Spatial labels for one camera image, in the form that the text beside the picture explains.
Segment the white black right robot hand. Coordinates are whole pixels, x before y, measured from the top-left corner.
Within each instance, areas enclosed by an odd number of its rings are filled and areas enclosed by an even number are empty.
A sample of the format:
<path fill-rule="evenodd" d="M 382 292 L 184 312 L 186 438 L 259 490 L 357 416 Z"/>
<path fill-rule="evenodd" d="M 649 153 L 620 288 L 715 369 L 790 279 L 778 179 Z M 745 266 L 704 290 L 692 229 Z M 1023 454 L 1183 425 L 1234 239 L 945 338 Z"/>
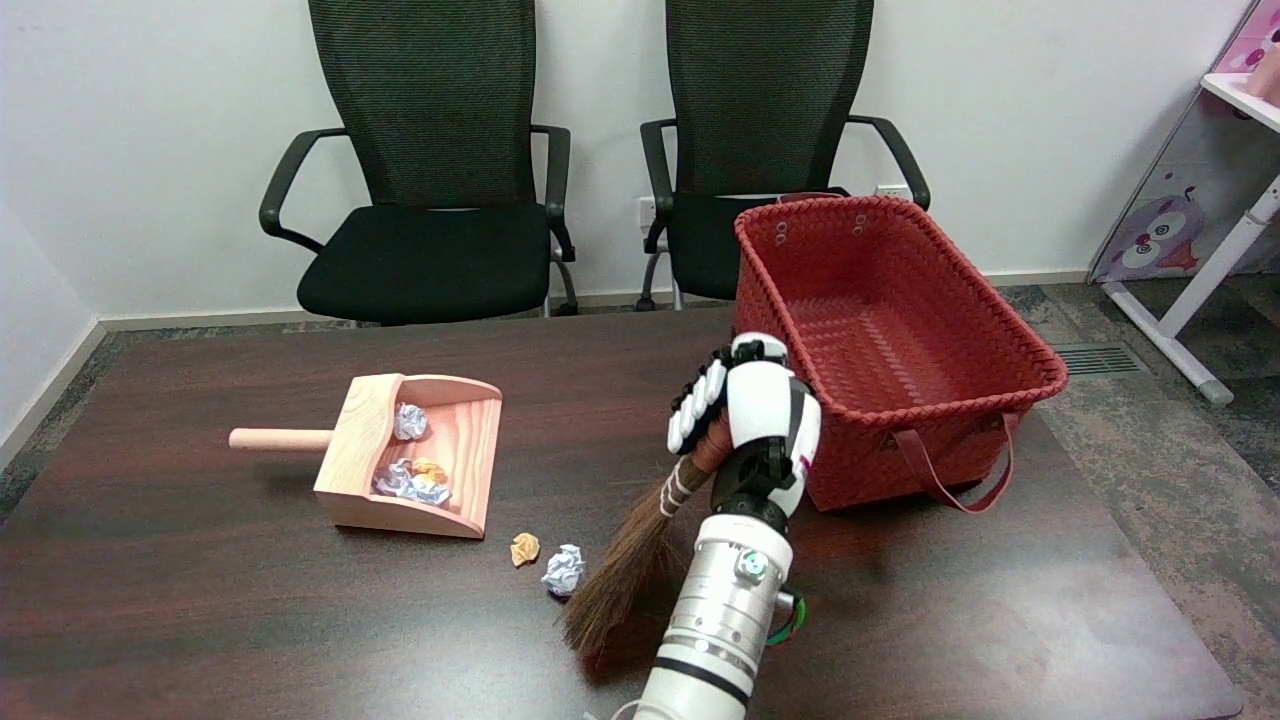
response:
<path fill-rule="evenodd" d="M 788 368 L 786 345 L 762 332 L 737 334 L 671 404 L 666 443 L 680 460 L 659 492 L 659 511 L 672 518 L 712 479 L 716 512 L 745 496 L 762 519 L 783 528 L 819 438 L 820 405 Z"/>

